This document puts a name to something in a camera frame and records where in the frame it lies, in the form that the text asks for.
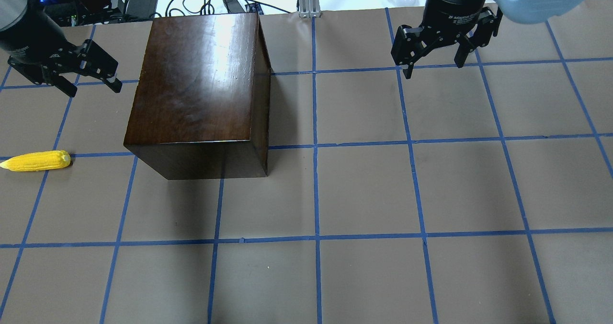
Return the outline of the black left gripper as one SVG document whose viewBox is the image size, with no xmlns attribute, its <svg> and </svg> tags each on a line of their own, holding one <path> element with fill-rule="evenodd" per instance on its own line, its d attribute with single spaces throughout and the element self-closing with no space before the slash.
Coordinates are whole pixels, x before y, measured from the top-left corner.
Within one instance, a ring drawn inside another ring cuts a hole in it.
<svg viewBox="0 0 613 324">
<path fill-rule="evenodd" d="M 77 87 L 64 74 L 80 73 L 80 55 L 83 76 L 101 80 L 116 94 L 123 86 L 116 77 L 118 61 L 92 39 L 86 39 L 80 45 L 68 41 L 55 45 L 7 40 L 7 53 L 9 66 L 31 83 L 56 87 L 70 98 L 77 94 Z"/>
</svg>

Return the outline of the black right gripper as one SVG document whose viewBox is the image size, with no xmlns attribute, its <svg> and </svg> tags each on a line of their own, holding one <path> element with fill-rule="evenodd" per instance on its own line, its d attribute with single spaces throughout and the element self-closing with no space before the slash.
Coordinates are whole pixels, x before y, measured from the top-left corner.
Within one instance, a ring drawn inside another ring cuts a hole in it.
<svg viewBox="0 0 613 324">
<path fill-rule="evenodd" d="M 491 38 L 499 35 L 502 18 L 500 7 L 496 14 L 484 7 L 464 16 L 452 15 L 438 8 L 424 8 L 418 27 L 400 25 L 397 28 L 390 54 L 394 63 L 401 67 L 405 79 L 409 80 L 416 62 L 429 52 L 459 44 L 454 62 L 462 68 L 469 53 L 477 47 L 488 46 Z"/>
</svg>

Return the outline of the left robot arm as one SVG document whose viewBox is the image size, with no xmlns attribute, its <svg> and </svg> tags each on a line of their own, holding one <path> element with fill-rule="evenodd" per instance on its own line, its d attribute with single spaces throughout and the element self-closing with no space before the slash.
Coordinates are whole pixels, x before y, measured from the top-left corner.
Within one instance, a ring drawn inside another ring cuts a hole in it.
<svg viewBox="0 0 613 324">
<path fill-rule="evenodd" d="M 1 0 L 0 44 L 7 64 L 32 84 L 54 86 L 68 97 L 75 97 L 77 87 L 64 75 L 101 80 L 119 93 L 123 86 L 117 79 L 118 62 L 92 38 L 75 45 L 63 29 L 45 12 L 45 0 Z"/>
</svg>

